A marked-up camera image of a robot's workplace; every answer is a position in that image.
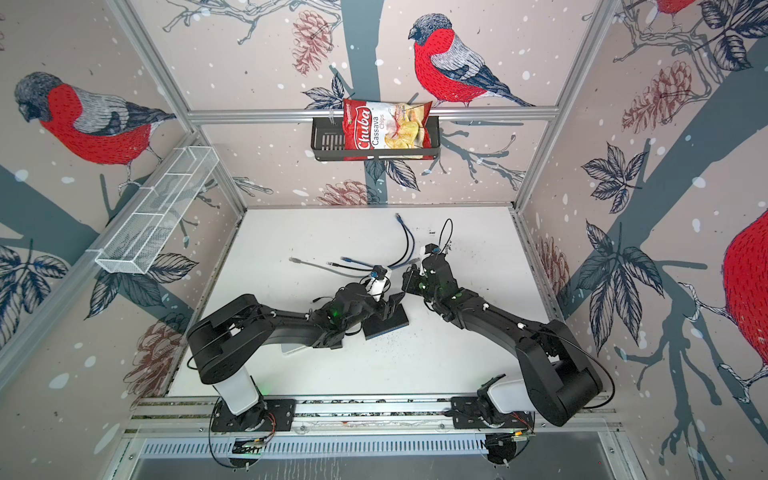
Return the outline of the black network switch box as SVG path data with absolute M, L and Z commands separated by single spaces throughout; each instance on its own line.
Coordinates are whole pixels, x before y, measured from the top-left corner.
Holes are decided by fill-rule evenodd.
M 407 327 L 409 319 L 402 305 L 398 305 L 393 313 L 386 319 L 369 318 L 362 323 L 363 333 L 366 340 L 372 340 L 376 337 L 391 333 L 400 328 Z

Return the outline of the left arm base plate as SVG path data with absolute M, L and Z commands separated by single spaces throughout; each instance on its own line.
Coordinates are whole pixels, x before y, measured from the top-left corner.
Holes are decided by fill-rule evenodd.
M 297 406 L 295 399 L 262 399 L 239 415 L 219 400 L 212 413 L 210 430 L 215 433 L 287 432 L 291 430 Z

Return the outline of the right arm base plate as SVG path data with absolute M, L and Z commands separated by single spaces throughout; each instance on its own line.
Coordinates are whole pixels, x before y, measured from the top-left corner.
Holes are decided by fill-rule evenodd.
M 489 400 L 482 400 L 475 396 L 452 397 L 450 406 L 443 411 L 443 415 L 450 417 L 453 427 L 459 430 L 481 428 L 532 430 L 535 424 L 535 413 L 532 411 L 501 413 Z

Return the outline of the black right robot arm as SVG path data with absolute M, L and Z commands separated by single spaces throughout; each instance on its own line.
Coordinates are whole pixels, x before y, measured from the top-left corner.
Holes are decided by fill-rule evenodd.
M 429 253 L 408 267 L 402 289 L 421 297 L 444 321 L 485 337 L 516 358 L 520 379 L 497 377 L 478 391 L 487 422 L 496 413 L 533 410 L 562 426 L 602 392 L 596 362 L 564 323 L 522 318 L 461 287 L 444 253 Z

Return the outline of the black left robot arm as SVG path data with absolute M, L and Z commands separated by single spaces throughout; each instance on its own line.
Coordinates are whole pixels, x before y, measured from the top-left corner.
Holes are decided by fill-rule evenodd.
M 214 387 L 229 412 L 240 416 L 263 403 L 246 363 L 264 345 L 297 344 L 339 349 L 356 326 L 384 325 L 406 319 L 403 293 L 350 283 L 328 302 L 306 313 L 285 311 L 243 294 L 192 326 L 186 334 L 200 381 Z

